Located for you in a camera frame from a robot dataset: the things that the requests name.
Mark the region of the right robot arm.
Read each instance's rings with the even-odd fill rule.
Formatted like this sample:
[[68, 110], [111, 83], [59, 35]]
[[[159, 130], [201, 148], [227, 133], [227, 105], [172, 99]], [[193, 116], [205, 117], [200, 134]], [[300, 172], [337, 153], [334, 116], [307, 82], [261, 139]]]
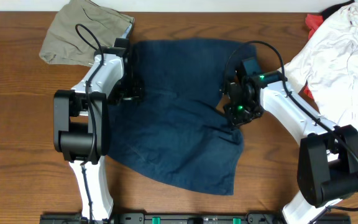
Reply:
[[225, 78], [224, 105], [229, 122], [241, 126], [272, 114], [300, 147], [299, 191], [282, 208], [282, 223], [318, 223], [339, 202], [358, 192], [358, 131], [322, 117], [280, 72], [237, 72]]

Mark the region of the navy blue shorts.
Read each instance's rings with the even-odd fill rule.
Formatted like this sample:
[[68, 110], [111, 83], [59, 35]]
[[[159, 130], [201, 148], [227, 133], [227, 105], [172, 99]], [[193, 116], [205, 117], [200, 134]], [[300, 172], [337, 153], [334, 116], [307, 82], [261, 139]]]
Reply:
[[109, 156], [153, 180], [213, 195], [232, 195], [244, 138], [216, 107], [223, 81], [253, 45], [218, 39], [150, 40], [134, 44], [140, 103], [109, 107]]

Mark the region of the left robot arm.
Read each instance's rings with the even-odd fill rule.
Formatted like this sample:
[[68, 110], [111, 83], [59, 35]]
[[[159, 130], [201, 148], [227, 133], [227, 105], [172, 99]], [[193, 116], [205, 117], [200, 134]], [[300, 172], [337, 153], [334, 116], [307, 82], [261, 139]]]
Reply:
[[114, 200], [108, 189], [105, 160], [110, 148], [109, 105], [140, 103], [144, 83], [134, 76], [129, 39], [117, 38], [111, 47], [94, 53], [94, 64], [84, 78], [53, 97], [53, 144], [73, 170], [79, 186], [79, 218], [57, 218], [55, 223], [109, 223]]

